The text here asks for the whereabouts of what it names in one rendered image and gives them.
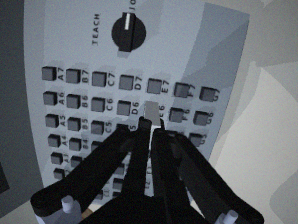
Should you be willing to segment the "grey machine console with keypad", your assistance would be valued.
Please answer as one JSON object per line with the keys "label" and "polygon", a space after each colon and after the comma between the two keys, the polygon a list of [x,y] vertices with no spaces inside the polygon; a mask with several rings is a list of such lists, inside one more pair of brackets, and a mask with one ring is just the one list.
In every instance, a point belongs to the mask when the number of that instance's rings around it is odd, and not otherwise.
{"label": "grey machine console with keypad", "polygon": [[115,127],[137,130],[146,101],[209,161],[249,17],[199,0],[0,0],[0,218]]}

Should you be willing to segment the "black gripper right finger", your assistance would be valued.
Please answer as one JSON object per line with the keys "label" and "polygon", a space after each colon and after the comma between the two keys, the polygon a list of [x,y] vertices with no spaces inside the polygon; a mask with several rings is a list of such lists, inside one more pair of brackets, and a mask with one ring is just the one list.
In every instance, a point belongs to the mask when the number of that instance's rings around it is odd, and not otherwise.
{"label": "black gripper right finger", "polygon": [[198,224],[186,188],[210,224],[264,224],[262,214],[232,191],[187,136],[167,134],[158,102],[152,102],[152,122],[153,192],[164,198],[167,224]]}

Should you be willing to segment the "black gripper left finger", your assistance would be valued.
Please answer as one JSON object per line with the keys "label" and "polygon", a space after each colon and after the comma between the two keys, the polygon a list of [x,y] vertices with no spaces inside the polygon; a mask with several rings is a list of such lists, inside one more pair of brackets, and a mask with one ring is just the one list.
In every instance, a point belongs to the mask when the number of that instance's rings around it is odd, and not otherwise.
{"label": "black gripper left finger", "polygon": [[142,224],[152,126],[152,101],[146,101],[137,130],[117,128],[65,178],[32,195],[38,223],[81,222],[82,214],[132,151],[112,224]]}

